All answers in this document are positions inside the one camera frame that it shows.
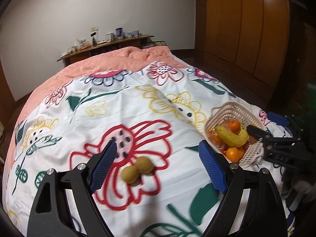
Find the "smooth orange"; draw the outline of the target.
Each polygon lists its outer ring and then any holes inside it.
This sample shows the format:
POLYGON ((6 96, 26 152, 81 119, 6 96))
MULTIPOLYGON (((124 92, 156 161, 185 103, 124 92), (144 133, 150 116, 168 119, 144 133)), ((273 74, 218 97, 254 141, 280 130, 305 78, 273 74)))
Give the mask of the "smooth orange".
POLYGON ((238 148, 238 154, 239 154, 239 159, 242 159, 243 155, 244 155, 244 149, 243 147, 239 147, 238 148))
POLYGON ((236 147, 231 147, 227 149, 225 155, 227 159, 229 159, 233 163, 237 163, 240 159, 239 150, 236 147))

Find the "yellow banana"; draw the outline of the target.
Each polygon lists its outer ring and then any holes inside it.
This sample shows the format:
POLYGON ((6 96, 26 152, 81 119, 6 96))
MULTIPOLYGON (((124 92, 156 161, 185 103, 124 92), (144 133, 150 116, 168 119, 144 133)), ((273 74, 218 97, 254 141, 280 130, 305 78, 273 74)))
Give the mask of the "yellow banana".
POLYGON ((235 134, 227 130, 222 125, 215 126, 214 130, 215 133, 219 136, 219 138, 231 147, 239 148, 246 144, 248 140, 248 133, 244 128, 241 128, 238 134, 235 134))

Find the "plastic bag of oranges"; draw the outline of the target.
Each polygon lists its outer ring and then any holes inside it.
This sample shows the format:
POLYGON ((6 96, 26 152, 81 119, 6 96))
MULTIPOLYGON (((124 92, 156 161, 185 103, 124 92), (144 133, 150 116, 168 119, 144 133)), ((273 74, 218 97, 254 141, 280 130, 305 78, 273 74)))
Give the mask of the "plastic bag of oranges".
POLYGON ((228 149, 227 144, 220 139, 215 131, 208 131, 208 138, 220 152, 223 154, 226 153, 226 150, 228 149))

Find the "cream plastic basket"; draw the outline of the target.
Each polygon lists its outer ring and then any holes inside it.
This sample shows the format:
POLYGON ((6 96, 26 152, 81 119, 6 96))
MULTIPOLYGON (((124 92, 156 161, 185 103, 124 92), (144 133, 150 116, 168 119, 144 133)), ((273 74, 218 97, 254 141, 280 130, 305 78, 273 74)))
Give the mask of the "cream plastic basket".
POLYGON ((204 135, 228 161, 247 168, 263 155, 262 145, 247 130, 248 126, 265 130, 250 110, 237 102, 226 102, 211 109, 211 116, 204 126, 204 135))

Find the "red tomato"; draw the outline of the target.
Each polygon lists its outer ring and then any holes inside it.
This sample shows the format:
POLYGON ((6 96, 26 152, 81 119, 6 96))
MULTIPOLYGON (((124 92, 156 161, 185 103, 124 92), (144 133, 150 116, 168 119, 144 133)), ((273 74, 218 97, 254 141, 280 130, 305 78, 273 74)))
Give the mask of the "red tomato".
POLYGON ((249 143, 248 143, 248 141, 243 145, 243 149, 244 149, 244 151, 246 151, 247 149, 248 149, 248 147, 249 147, 249 143))

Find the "left green longan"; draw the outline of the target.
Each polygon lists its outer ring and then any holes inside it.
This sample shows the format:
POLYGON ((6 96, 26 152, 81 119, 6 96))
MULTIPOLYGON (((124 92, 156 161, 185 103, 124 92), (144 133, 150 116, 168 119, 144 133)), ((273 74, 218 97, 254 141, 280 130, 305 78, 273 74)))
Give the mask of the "left green longan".
POLYGON ((128 185, 136 182, 138 177, 139 172, 135 166, 127 166, 120 173, 120 178, 128 185))

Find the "green longan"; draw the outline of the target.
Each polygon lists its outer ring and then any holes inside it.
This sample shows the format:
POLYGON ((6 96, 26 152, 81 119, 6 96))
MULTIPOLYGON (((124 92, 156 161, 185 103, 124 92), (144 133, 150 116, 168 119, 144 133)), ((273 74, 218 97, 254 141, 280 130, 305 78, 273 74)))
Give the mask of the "green longan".
POLYGON ((145 156, 138 157, 134 165, 141 174, 147 174, 154 170, 154 164, 148 157, 145 156))
POLYGON ((120 178, 128 185, 136 182, 138 177, 139 172, 135 166, 127 166, 120 173, 120 178))

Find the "right green longan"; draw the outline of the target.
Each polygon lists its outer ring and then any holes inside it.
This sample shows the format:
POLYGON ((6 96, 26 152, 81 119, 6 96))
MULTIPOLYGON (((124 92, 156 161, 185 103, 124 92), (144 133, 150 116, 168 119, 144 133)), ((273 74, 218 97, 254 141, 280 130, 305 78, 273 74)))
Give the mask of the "right green longan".
POLYGON ((138 157, 134 165, 141 174, 147 174, 154 170, 154 164, 148 157, 145 156, 138 157))

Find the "floral white bed sheet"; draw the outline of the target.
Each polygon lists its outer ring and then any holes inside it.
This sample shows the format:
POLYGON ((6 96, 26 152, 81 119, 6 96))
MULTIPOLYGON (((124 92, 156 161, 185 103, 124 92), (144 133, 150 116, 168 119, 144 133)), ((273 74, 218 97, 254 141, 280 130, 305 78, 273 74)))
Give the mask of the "floral white bed sheet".
POLYGON ((26 234, 46 170, 71 170, 114 141, 116 159, 93 196, 113 234, 201 236, 221 198, 198 145, 208 119, 228 102, 250 110, 269 134, 288 136, 260 108, 187 64, 62 70, 35 89, 15 127, 4 189, 8 217, 26 234))

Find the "wooden wardrobe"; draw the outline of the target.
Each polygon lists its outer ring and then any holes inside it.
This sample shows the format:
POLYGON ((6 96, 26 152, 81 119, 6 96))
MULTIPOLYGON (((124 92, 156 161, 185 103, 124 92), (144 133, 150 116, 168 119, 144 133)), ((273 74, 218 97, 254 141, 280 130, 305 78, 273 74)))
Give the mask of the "wooden wardrobe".
POLYGON ((195 64, 236 95, 301 103, 315 81, 315 0, 196 0, 195 64))

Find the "pink quilt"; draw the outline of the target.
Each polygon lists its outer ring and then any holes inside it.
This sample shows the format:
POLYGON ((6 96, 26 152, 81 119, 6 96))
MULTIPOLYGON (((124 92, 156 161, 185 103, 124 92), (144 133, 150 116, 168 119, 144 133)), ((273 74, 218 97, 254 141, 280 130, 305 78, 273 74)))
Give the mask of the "pink quilt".
POLYGON ((174 96, 196 93, 187 65, 167 47, 130 47, 74 63, 37 87, 21 111, 4 164, 5 192, 35 195, 34 179, 48 169, 74 169, 109 141, 117 155, 109 177, 148 157, 145 180, 191 172, 185 147, 201 135, 174 96))

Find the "wooden sideboard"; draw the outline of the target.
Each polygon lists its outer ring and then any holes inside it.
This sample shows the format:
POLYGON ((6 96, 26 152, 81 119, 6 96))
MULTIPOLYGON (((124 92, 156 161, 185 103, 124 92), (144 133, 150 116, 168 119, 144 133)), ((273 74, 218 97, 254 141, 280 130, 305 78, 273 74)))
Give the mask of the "wooden sideboard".
POLYGON ((85 60, 87 58, 93 57, 95 55, 99 55, 102 53, 107 53, 109 51, 118 50, 126 47, 137 47, 142 48, 147 45, 151 38, 154 35, 142 35, 132 38, 124 38, 121 40, 115 40, 111 42, 104 42, 102 44, 97 44, 83 50, 77 50, 73 53, 64 55, 60 57, 57 62, 62 61, 64 66, 67 67, 73 63, 79 62, 81 60, 85 60))

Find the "blue white mug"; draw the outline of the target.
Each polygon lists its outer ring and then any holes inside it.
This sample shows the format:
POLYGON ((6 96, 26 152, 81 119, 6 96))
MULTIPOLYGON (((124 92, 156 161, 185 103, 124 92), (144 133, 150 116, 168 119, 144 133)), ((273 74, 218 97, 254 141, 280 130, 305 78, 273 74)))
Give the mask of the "blue white mug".
POLYGON ((115 32, 116 32, 116 37, 118 40, 123 38, 123 28, 122 27, 116 28, 115 32))

